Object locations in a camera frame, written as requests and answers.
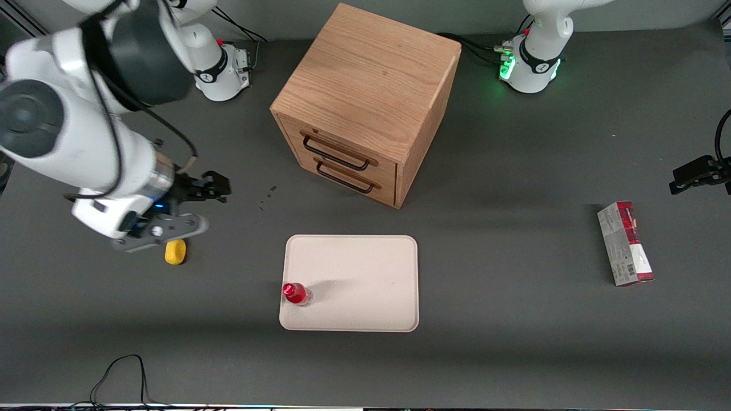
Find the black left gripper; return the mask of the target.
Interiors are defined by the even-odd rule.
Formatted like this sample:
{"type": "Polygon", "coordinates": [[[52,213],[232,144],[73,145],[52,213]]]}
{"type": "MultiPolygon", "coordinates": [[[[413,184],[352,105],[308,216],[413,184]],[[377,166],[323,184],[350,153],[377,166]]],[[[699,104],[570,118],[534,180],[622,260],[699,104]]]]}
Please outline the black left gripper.
{"type": "Polygon", "coordinates": [[[698,157],[674,169],[674,179],[669,182],[671,195],[678,195],[689,189],[722,184],[731,195],[730,166],[728,158],[715,160],[710,155],[698,157]]]}

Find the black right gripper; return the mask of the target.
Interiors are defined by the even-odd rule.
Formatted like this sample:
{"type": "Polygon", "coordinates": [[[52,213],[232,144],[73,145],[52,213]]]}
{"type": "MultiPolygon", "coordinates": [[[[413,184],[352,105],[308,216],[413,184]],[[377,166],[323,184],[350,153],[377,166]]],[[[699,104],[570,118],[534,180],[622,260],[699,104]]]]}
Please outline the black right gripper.
{"type": "Polygon", "coordinates": [[[175,174],[173,185],[168,191],[169,215],[180,215],[180,204],[185,202],[216,200],[227,203],[227,197],[231,193],[230,180],[215,171],[204,172],[203,179],[194,179],[188,174],[175,174]]]}

